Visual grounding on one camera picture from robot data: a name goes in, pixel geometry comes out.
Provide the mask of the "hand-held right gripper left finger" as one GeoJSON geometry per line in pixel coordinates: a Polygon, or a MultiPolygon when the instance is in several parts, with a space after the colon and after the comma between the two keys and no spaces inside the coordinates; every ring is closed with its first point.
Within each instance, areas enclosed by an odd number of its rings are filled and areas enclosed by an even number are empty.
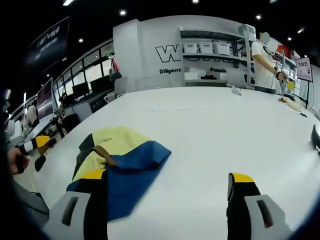
{"type": "Polygon", "coordinates": [[[107,240],[107,198],[107,170],[90,171],[68,186],[42,230],[50,240],[107,240]]]}

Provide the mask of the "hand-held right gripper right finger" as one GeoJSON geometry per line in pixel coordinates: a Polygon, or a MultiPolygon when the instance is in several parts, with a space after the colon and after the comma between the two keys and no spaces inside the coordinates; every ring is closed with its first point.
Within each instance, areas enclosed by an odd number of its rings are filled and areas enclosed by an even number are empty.
{"type": "Polygon", "coordinates": [[[292,234],[285,212],[245,174],[228,174],[226,217],[229,240],[287,240],[292,234]]]}

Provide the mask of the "person's left hand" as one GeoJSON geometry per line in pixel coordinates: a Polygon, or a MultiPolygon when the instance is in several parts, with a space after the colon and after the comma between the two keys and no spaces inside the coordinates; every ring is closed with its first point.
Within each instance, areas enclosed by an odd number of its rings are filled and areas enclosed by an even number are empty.
{"type": "Polygon", "coordinates": [[[13,175],[19,175],[28,167],[30,160],[23,155],[19,148],[12,147],[7,153],[9,166],[13,175]]]}

